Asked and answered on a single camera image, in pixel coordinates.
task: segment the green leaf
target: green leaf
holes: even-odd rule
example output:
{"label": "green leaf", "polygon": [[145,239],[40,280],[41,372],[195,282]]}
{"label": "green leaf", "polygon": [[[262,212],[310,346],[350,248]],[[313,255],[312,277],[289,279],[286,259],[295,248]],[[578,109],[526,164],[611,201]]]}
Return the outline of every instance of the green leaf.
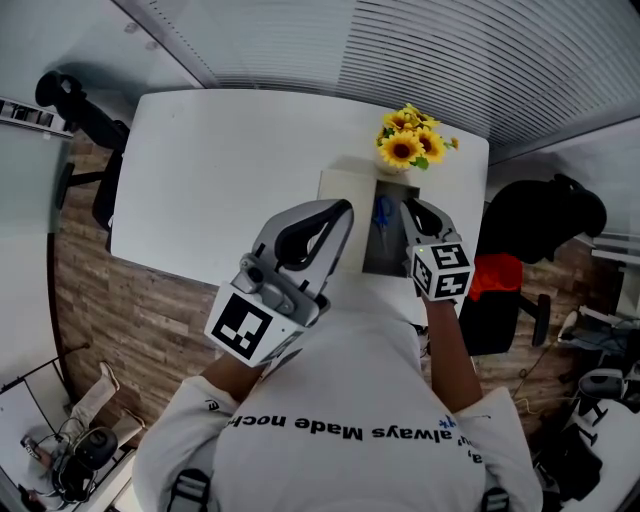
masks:
{"label": "green leaf", "polygon": [[429,168],[429,160],[427,160],[423,156],[419,156],[418,158],[416,158],[414,165],[416,167],[419,167],[423,171],[426,171]]}

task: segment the blue object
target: blue object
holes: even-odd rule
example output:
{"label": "blue object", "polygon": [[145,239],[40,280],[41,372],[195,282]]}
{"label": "blue object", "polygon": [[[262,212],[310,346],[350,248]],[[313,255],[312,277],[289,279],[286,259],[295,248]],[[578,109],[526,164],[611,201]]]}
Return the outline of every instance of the blue object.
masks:
{"label": "blue object", "polygon": [[378,226],[385,254],[389,253],[389,248],[387,246],[387,226],[389,225],[389,217],[392,215],[393,202],[387,196],[376,197],[371,220],[376,226]]}
{"label": "blue object", "polygon": [[373,220],[378,228],[389,225],[389,217],[393,215],[393,202],[387,196],[376,197],[373,207]]}

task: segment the fiducial marker cube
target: fiducial marker cube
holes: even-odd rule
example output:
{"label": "fiducial marker cube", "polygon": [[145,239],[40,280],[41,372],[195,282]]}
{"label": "fiducial marker cube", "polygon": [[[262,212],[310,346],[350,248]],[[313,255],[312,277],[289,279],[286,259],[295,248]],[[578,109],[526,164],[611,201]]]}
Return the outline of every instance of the fiducial marker cube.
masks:
{"label": "fiducial marker cube", "polygon": [[473,271],[473,259],[463,242],[413,246],[411,277],[431,301],[464,298]]}

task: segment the white shelf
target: white shelf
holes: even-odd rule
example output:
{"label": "white shelf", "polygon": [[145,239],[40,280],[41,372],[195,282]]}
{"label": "white shelf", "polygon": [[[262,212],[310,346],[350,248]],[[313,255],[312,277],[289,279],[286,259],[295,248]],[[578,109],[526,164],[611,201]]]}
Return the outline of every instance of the white shelf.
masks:
{"label": "white shelf", "polygon": [[[0,123],[41,131],[45,134],[57,135],[64,138],[73,137],[73,133],[64,130],[66,121],[54,111],[22,103],[20,101],[14,101],[2,96],[0,96],[0,103],[2,103],[2,107],[0,108]],[[46,114],[47,116],[51,116],[51,120],[47,124],[39,124],[31,121],[25,121],[24,119],[15,119],[12,116],[15,115],[16,107],[35,111],[40,114],[39,117]],[[12,110],[11,115],[6,115],[7,109]]]}

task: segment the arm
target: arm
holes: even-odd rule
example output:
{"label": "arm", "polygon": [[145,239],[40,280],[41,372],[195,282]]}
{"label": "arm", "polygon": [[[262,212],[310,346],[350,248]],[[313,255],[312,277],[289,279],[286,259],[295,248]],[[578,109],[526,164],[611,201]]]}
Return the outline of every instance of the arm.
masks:
{"label": "arm", "polygon": [[218,436],[263,369],[225,353],[202,374],[184,380],[136,455],[133,484],[142,510],[167,509],[178,474],[192,467],[196,452],[215,451]]}
{"label": "arm", "polygon": [[480,381],[464,345],[453,303],[423,301],[429,320],[431,387],[447,409],[456,413],[482,399]]}
{"label": "arm", "polygon": [[210,364],[200,374],[216,388],[226,391],[236,402],[243,402],[262,375],[264,366],[250,368],[231,354]]}
{"label": "arm", "polygon": [[484,398],[462,339],[453,304],[424,301],[431,340],[433,392],[453,413],[471,449],[509,495],[512,512],[542,510],[542,489],[531,464],[518,413],[506,388]]}

